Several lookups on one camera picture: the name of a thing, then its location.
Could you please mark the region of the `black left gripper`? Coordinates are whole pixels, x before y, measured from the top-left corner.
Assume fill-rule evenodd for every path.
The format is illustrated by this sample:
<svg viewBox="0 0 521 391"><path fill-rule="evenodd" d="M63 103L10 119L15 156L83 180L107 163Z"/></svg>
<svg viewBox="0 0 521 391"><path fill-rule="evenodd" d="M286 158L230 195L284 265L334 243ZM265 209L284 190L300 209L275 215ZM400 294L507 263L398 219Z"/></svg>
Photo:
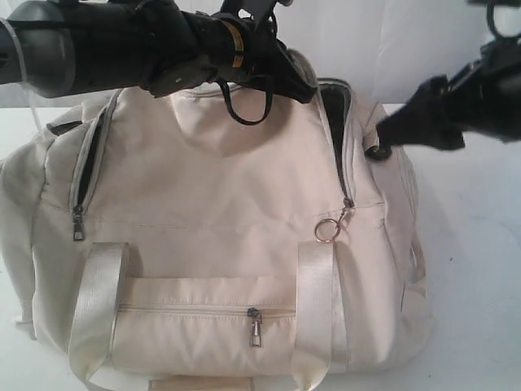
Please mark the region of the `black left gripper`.
<svg viewBox="0 0 521 391"><path fill-rule="evenodd" d="M308 60L278 40L274 1L225 1L208 15L174 1L78 2L76 80L84 92L139 86L154 96L218 79L309 103Z"/></svg>

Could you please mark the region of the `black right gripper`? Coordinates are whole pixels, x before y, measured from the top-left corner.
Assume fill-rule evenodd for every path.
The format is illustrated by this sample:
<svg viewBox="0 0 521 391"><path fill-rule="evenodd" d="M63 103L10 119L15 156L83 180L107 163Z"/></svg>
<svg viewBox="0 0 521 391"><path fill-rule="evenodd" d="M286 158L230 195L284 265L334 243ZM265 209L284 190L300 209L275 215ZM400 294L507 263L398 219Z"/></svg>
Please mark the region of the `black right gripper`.
<svg viewBox="0 0 521 391"><path fill-rule="evenodd" d="M464 148L463 132L503 142L520 140L520 36L495 35L480 58L450 80L423 82L407 103L382 119L382 147L424 146L439 151Z"/></svg>

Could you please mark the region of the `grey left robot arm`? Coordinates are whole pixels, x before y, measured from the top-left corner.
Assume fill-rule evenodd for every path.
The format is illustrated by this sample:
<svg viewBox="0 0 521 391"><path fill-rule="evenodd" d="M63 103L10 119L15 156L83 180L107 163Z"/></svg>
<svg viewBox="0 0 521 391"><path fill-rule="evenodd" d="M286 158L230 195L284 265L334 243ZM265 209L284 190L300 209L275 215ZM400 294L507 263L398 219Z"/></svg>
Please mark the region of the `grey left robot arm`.
<svg viewBox="0 0 521 391"><path fill-rule="evenodd" d="M173 1L26 1L1 25L1 82L45 98L127 87L155 97L226 81L307 103L315 84L278 39L274 1L213 14Z"/></svg>

